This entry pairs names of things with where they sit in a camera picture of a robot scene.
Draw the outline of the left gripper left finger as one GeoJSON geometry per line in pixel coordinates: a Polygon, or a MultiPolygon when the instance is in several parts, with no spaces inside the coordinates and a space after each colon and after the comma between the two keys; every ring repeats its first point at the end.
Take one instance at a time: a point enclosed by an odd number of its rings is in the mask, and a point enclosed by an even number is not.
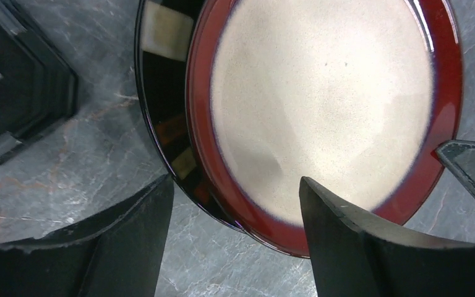
{"type": "Polygon", "coordinates": [[[44,238],[0,244],[0,296],[153,296],[173,197],[163,175],[44,238]]]}

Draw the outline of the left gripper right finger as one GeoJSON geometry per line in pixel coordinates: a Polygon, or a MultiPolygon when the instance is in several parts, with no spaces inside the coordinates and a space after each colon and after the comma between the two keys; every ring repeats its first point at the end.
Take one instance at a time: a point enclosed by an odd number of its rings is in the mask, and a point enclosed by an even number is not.
{"type": "Polygon", "coordinates": [[[475,244],[382,219],[308,177],[299,198],[319,296],[475,296],[475,244]]]}

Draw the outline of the red rim beige plate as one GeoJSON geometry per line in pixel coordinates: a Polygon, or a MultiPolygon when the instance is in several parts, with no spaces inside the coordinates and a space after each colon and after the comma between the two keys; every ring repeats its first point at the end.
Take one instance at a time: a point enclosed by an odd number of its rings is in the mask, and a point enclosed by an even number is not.
{"type": "Polygon", "coordinates": [[[449,1],[204,1],[185,102],[224,213],[308,258],[300,178],[404,224],[442,174],[462,92],[449,1]]]}

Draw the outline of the dark brown bottom plate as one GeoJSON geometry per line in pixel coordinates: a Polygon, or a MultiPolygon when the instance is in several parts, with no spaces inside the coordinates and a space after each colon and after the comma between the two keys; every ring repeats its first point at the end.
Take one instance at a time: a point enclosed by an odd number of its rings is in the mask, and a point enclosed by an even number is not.
{"type": "Polygon", "coordinates": [[[179,188],[207,215],[241,232],[210,193],[187,127],[187,54],[203,5],[203,1],[139,2],[134,35],[137,94],[156,151],[179,188]]]}

